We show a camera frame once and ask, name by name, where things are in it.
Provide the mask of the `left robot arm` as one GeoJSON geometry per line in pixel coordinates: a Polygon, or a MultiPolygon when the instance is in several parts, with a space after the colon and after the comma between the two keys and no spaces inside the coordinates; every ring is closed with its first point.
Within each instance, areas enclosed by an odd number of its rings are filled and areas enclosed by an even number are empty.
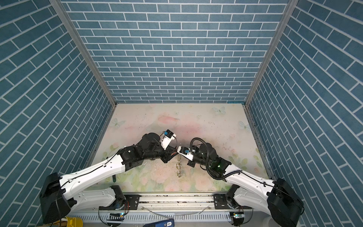
{"type": "Polygon", "coordinates": [[[55,223],[78,208],[80,202],[75,196],[108,177],[141,166],[145,160],[160,159],[167,163],[177,154],[177,149],[170,146],[175,139],[170,130],[162,135],[147,133],[137,144],[121,148],[93,166],[62,176],[57,172],[48,175],[39,195],[43,223],[55,223]]]}

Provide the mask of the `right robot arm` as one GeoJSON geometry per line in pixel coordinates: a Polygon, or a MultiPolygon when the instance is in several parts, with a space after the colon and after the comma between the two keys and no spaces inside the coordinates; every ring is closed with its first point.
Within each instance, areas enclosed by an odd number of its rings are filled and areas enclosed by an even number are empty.
{"type": "Polygon", "coordinates": [[[226,194],[230,207],[247,206],[270,215],[281,227],[297,226],[304,204],[286,180],[264,179],[248,173],[219,157],[212,145],[201,138],[193,138],[188,147],[179,147],[177,151],[190,163],[205,166],[214,180],[231,186],[226,194]]]}

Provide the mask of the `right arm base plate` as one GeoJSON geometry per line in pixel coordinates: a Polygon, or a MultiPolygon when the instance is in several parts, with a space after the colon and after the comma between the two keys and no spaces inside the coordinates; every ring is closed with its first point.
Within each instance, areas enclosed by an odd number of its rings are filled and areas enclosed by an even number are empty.
{"type": "Polygon", "coordinates": [[[232,193],[213,194],[213,202],[216,210],[242,209],[232,193]]]}

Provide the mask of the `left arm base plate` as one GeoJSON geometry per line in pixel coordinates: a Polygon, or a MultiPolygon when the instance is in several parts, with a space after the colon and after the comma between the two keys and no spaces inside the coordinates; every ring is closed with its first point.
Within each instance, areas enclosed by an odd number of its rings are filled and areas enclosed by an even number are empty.
{"type": "Polygon", "coordinates": [[[137,210],[140,202],[140,195],[127,194],[124,199],[115,199],[111,205],[105,207],[100,206],[101,211],[135,211],[137,210]]]}

